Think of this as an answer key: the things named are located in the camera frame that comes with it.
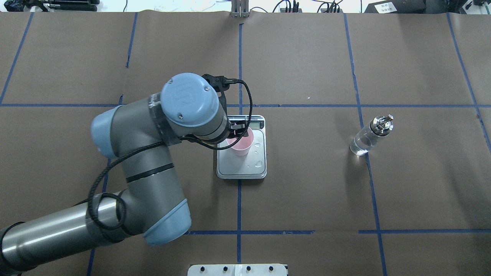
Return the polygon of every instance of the scale platform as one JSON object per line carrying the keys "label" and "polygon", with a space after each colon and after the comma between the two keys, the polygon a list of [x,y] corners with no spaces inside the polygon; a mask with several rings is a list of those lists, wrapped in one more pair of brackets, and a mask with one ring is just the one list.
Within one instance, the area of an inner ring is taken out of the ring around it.
{"label": "scale platform", "polygon": [[[229,115],[231,122],[247,120],[247,115]],[[217,176],[221,179],[261,179],[266,177],[266,122],[263,116],[253,115],[249,127],[254,133],[254,142],[249,153],[235,155],[233,149],[217,151]],[[223,141],[219,147],[227,146]]]}

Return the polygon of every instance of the white label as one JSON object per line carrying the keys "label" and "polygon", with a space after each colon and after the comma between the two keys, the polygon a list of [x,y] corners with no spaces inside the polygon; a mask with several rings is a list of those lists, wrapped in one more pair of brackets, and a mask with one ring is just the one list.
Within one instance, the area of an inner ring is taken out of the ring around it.
{"label": "white label", "polygon": [[379,13],[389,13],[389,12],[397,11],[396,7],[392,2],[375,5],[375,8]]}

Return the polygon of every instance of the gray robotic arm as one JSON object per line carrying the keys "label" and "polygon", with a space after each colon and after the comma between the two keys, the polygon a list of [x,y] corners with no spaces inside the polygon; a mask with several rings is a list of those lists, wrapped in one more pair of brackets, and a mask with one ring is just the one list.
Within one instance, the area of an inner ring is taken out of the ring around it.
{"label": "gray robotic arm", "polygon": [[143,234],[150,245],[183,235],[191,216],[168,147],[189,140],[213,148],[210,144],[246,136],[249,121],[232,125],[227,118],[223,92],[232,83],[243,81],[182,73],[160,93],[97,116],[94,143],[106,157],[117,158],[114,164],[122,164],[128,188],[94,195],[96,181],[81,204],[0,230],[0,275],[133,235]]}

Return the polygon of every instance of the blue joint cap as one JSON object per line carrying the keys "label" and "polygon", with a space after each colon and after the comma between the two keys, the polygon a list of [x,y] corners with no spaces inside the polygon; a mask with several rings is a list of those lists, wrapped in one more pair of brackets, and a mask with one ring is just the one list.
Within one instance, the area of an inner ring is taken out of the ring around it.
{"label": "blue joint cap", "polygon": [[208,123],[219,107],[213,87],[193,73],[172,77],[162,88],[160,99],[167,118],[183,127],[199,127]]}
{"label": "blue joint cap", "polygon": [[116,158],[111,145],[111,124],[114,113],[116,113],[116,110],[120,107],[121,106],[116,106],[111,110],[97,115],[90,126],[92,140],[97,146],[97,150],[107,158]]}
{"label": "blue joint cap", "polygon": [[143,237],[151,246],[159,246],[182,236],[191,227],[188,200],[177,204],[163,218],[150,227]]}

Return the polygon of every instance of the metal clamp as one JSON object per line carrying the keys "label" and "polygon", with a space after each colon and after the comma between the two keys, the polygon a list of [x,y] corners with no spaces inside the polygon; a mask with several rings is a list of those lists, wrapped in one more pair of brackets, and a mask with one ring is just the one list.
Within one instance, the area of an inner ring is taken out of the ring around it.
{"label": "metal clamp", "polygon": [[230,17],[249,17],[249,0],[232,0]]}

